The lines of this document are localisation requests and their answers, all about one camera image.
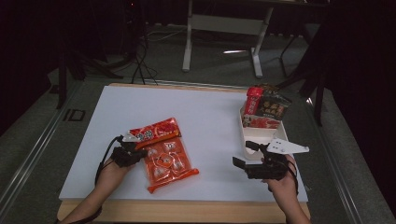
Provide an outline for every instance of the wooden table edge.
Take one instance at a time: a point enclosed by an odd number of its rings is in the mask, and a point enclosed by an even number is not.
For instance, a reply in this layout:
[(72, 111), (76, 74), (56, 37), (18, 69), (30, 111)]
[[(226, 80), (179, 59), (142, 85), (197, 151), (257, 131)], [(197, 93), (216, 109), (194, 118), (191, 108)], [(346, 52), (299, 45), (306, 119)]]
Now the wooden table edge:
[(182, 86), (182, 85), (140, 85), (126, 83), (111, 83), (111, 87), (133, 87), (133, 88), (153, 88), (168, 90), (186, 90), (186, 91), (224, 91), (224, 92), (247, 92), (248, 89), (231, 89), (228, 87), (200, 87), (200, 86)]
[[(62, 201), (58, 219), (65, 218), (81, 200)], [(310, 217), (306, 203), (300, 203)], [(169, 200), (107, 200), (99, 222), (148, 223), (285, 223), (277, 203)]]

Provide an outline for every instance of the white tabletop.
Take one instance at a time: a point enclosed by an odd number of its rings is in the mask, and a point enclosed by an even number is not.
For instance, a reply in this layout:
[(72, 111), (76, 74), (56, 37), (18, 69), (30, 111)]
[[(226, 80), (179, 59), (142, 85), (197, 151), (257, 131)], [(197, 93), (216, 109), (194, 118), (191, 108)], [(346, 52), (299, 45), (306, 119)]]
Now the white tabletop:
[[(238, 125), (238, 112), (245, 100), (243, 92), (105, 87), (60, 199), (83, 199), (91, 192), (98, 164), (114, 137), (173, 117), (181, 130), (191, 165), (199, 169), (200, 174), (150, 194), (141, 161), (110, 199), (274, 202), (266, 184), (248, 179), (245, 172), (232, 163), (232, 157), (245, 159)], [(307, 202), (299, 175), (298, 181), (298, 199)]]

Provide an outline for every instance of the snack box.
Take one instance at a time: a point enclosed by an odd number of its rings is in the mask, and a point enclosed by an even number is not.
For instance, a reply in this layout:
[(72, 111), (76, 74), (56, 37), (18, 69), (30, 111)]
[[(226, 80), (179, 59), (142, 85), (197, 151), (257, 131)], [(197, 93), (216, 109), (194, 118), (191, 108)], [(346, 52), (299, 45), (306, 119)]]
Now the snack box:
[(254, 151), (248, 147), (245, 147), (246, 141), (252, 141), (258, 144), (267, 145), (269, 144), (275, 137), (280, 138), (285, 141), (289, 141), (286, 136), (286, 131), (283, 126), (283, 122), (280, 121), (280, 124), (276, 129), (264, 129), (264, 128), (244, 128), (242, 124), (242, 115), (243, 115), (244, 107), (239, 111), (239, 128), (241, 133), (241, 143), (242, 148), (244, 149), (245, 158), (250, 161), (260, 161), (263, 157), (262, 152)]
[(243, 111), (243, 126), (276, 129), (291, 100), (274, 91), (274, 87), (250, 87)]

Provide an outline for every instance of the white desk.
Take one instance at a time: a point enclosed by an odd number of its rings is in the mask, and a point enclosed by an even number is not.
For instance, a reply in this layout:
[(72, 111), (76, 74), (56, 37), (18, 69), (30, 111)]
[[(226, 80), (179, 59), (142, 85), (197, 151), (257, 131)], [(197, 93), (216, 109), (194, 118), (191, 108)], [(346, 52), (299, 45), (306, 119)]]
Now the white desk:
[[(105, 87), (64, 183), (58, 218), (90, 193), (99, 161), (115, 136), (174, 117), (191, 165), (200, 174), (150, 194), (144, 165), (138, 163), (104, 204), (98, 221), (284, 222), (266, 185), (249, 180), (232, 163), (233, 156), (244, 159), (238, 112), (245, 100), (245, 91)], [(299, 201), (309, 215), (304, 184), (298, 180)]]
[[(295, 0), (257, 0), (250, 2), (269, 2), (269, 3), (290, 3), (297, 2)], [(217, 16), (199, 15), (192, 12), (193, 0), (189, 0), (189, 11), (187, 19), (187, 43), (184, 51), (183, 67), (184, 72), (190, 71), (191, 63), (191, 31), (196, 30), (207, 30), (207, 31), (217, 31), (226, 33), (236, 33), (244, 35), (256, 35), (258, 37), (256, 46), (251, 49), (251, 60), (253, 61), (253, 68), (256, 77), (262, 77), (262, 66), (260, 64), (259, 52), (262, 47), (262, 41), (264, 40), (265, 33), (267, 31), (273, 7), (268, 7), (268, 9), (263, 12), (263, 20), (248, 20), (248, 19), (237, 19), (237, 18), (225, 18)]]

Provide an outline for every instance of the red snack bag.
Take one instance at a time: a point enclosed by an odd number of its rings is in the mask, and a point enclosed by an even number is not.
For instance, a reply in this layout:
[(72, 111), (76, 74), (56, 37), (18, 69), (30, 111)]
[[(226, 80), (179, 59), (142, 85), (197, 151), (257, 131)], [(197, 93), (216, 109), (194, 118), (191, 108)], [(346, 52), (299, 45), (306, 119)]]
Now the red snack bag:
[(148, 152), (144, 159), (148, 175), (148, 191), (168, 185), (174, 181), (199, 174), (192, 168), (184, 148), (181, 132), (174, 118), (149, 125), (142, 129), (131, 130), (143, 139), (137, 146)]
[(256, 114), (257, 107), (259, 106), (260, 98), (262, 97), (263, 88), (250, 87), (247, 90), (247, 103), (245, 105), (245, 115)]
[(144, 128), (132, 129), (129, 133), (140, 140), (136, 146), (136, 149), (139, 149), (164, 139), (180, 136), (180, 129), (178, 128), (176, 119), (170, 118)]

